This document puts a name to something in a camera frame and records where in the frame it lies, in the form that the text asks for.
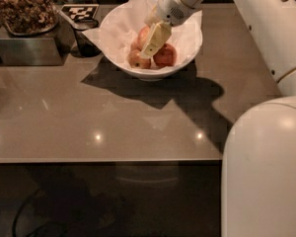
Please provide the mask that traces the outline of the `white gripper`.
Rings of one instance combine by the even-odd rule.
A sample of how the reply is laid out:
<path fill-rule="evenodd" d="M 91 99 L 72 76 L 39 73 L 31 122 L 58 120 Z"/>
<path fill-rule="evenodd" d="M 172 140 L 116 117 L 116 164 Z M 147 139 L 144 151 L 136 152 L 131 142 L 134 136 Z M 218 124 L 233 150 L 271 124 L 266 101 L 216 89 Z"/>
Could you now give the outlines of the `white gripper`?
<path fill-rule="evenodd" d="M 170 38 L 172 26 L 182 25 L 191 15 L 201 9 L 203 1 L 158 0 L 157 6 L 150 11 L 144 20 L 144 23 L 150 27 L 150 31 L 140 56 L 146 59 L 153 57 Z"/>

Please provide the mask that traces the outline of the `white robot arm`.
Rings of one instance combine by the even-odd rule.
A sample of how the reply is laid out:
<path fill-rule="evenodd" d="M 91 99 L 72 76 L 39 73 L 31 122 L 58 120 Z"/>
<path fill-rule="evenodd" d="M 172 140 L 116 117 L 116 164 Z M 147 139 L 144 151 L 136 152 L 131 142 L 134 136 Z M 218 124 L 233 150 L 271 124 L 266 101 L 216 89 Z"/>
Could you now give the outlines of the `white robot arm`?
<path fill-rule="evenodd" d="M 162 21 L 183 24 L 204 0 L 158 0 L 144 52 L 165 41 Z M 246 111 L 225 143 L 221 237 L 296 237 L 296 0 L 233 0 L 281 96 Z"/>

